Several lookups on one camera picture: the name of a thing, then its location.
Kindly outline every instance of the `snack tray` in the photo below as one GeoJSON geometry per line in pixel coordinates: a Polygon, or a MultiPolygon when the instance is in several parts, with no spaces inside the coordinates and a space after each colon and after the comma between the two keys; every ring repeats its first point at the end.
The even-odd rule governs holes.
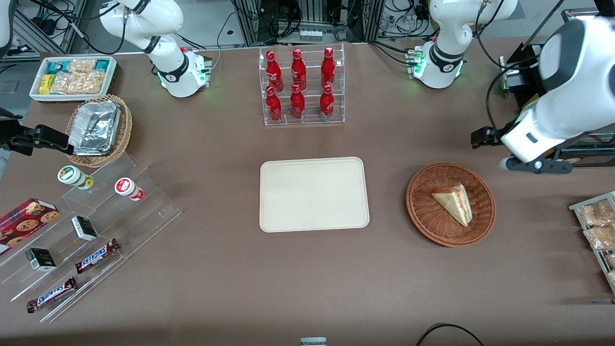
{"type": "Polygon", "coordinates": [[[60,216],[45,228],[22,241],[18,247],[0,257],[0,288],[3,298],[23,307],[22,318],[33,322],[51,322],[75,304],[92,288],[122,265],[135,251],[168,225],[181,211],[149,178],[146,168],[127,153],[105,164],[92,174],[94,186],[89,190],[70,189],[54,202],[60,216]],[[114,184],[129,177],[146,192],[140,201],[115,193],[114,184]],[[80,215],[90,219],[98,233],[95,241],[77,237],[71,219],[80,215]],[[81,274],[79,263],[113,238],[120,248],[81,274]],[[57,268],[37,272],[26,259],[31,247],[48,249],[57,268]],[[51,291],[74,276],[78,289],[67,292],[34,313],[27,313],[30,300],[51,291]]]}
{"type": "MultiPolygon", "coordinates": [[[[574,215],[576,215],[577,219],[579,220],[579,223],[581,223],[581,227],[583,228],[583,235],[585,235],[585,238],[587,238],[587,241],[590,243],[590,247],[591,247],[591,240],[589,239],[588,235],[587,235],[587,231],[591,228],[587,225],[587,223],[585,222],[585,220],[581,217],[581,213],[579,212],[579,208],[581,208],[582,206],[586,206],[589,204],[593,204],[602,200],[608,200],[611,208],[613,208],[615,210],[615,191],[613,192],[609,192],[609,193],[605,193],[604,195],[600,195],[598,197],[594,197],[592,199],[588,199],[587,201],[581,202],[581,203],[577,203],[574,204],[570,207],[568,207],[568,209],[574,211],[574,215]]],[[[612,254],[613,252],[615,252],[615,250],[610,249],[610,250],[595,250],[594,248],[592,248],[593,254],[596,255],[596,258],[598,259],[598,264],[600,264],[600,268],[602,269],[602,272],[606,274],[608,272],[610,272],[611,270],[613,270],[614,268],[612,268],[609,263],[606,261],[606,256],[612,254]]],[[[615,286],[613,285],[613,283],[611,283],[610,280],[606,280],[609,284],[609,286],[611,287],[611,291],[613,292],[613,294],[615,294],[615,286]]]]}

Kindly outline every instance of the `snickers wrapper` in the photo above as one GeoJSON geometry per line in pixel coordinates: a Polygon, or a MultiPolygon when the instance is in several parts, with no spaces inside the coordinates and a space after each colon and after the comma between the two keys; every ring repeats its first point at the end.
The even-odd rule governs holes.
{"type": "Polygon", "coordinates": [[[75,289],[77,289],[77,281],[74,277],[71,276],[71,278],[68,279],[67,282],[47,292],[44,296],[40,296],[38,297],[38,299],[29,301],[27,306],[28,313],[35,312],[36,310],[43,307],[43,305],[49,303],[52,300],[58,299],[64,293],[75,289]]]}
{"type": "Polygon", "coordinates": [[[75,267],[77,268],[77,274],[83,273],[89,267],[95,265],[96,263],[98,263],[99,261],[104,259],[106,256],[108,256],[110,253],[115,251],[115,249],[117,249],[117,248],[119,248],[119,244],[117,243],[115,238],[113,238],[113,240],[111,240],[110,242],[106,243],[105,246],[103,246],[100,249],[96,250],[96,252],[94,252],[93,254],[87,256],[81,262],[75,264],[75,267]]]}

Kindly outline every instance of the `white tray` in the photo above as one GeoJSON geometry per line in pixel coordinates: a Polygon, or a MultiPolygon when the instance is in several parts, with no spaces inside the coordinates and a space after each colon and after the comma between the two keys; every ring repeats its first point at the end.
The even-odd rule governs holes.
{"type": "Polygon", "coordinates": [[[41,62],[41,66],[39,66],[39,70],[36,73],[36,77],[34,82],[32,83],[32,87],[30,88],[30,97],[38,102],[74,102],[74,101],[85,101],[89,99],[93,99],[94,97],[104,96],[107,94],[109,90],[109,86],[111,86],[111,81],[113,80],[113,74],[115,73],[117,62],[110,56],[107,55],[71,55],[67,57],[52,57],[45,58],[41,62]],[[109,60],[109,65],[107,66],[107,70],[105,71],[105,78],[103,80],[103,85],[100,88],[100,92],[97,94],[76,94],[76,95],[61,95],[61,94],[49,94],[42,95],[39,93],[39,87],[41,86],[42,77],[47,73],[47,67],[49,63],[52,62],[62,62],[72,60],[74,58],[87,58],[87,59],[96,59],[96,60],[109,60]]]}
{"type": "Polygon", "coordinates": [[[368,223],[360,158],[268,161],[261,166],[263,231],[337,230],[368,223]]]}

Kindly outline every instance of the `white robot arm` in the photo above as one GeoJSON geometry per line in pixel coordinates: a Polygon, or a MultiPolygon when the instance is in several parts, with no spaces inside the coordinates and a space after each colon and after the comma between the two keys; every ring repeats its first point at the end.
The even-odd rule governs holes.
{"type": "Polygon", "coordinates": [[[0,0],[0,58],[10,49],[13,38],[13,16],[17,0],[0,0]]]}
{"type": "Polygon", "coordinates": [[[521,161],[540,170],[546,151],[615,123],[615,21],[564,24],[545,43],[538,66],[547,93],[502,136],[515,156],[505,168],[521,161]]]}
{"type": "Polygon", "coordinates": [[[104,3],[100,17],[109,33],[125,38],[148,55],[168,92],[175,97],[188,97],[209,85],[211,60],[193,52],[183,52],[171,36],[184,22],[179,5],[173,0],[121,0],[104,3]]]}
{"type": "Polygon", "coordinates": [[[459,75],[462,60],[472,42],[470,24],[504,20],[517,7],[517,0],[432,0],[429,13],[440,26],[436,42],[417,46],[413,77],[428,87],[442,89],[459,75]]]}

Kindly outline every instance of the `aluminum foil container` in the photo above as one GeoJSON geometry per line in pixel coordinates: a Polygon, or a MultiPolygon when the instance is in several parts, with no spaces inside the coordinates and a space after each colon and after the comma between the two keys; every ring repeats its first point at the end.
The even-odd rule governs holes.
{"type": "Polygon", "coordinates": [[[113,101],[79,106],[68,143],[78,156],[106,156],[113,152],[122,107],[113,101]]]}

